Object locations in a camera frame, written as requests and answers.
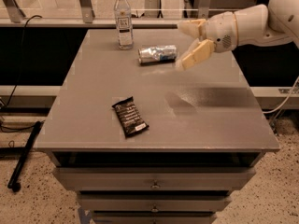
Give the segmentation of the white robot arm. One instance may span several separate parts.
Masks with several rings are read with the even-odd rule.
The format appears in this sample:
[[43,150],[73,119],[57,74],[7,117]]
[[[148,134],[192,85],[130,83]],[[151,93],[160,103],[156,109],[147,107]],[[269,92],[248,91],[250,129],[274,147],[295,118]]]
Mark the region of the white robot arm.
[[299,47],[299,0],[269,0],[209,19],[182,21],[178,30],[194,41],[176,61],[178,70],[187,70],[207,60],[212,53],[239,46],[271,47],[294,43]]

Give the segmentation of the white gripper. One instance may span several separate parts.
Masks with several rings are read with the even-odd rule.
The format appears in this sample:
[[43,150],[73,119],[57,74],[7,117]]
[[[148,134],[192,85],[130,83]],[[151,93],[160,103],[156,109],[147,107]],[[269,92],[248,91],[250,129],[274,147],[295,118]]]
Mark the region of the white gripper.
[[233,12],[224,12],[206,19],[181,21],[177,28],[185,35],[195,39],[177,60],[177,70],[187,70],[208,59],[216,51],[218,53],[234,50],[237,46],[237,23]]

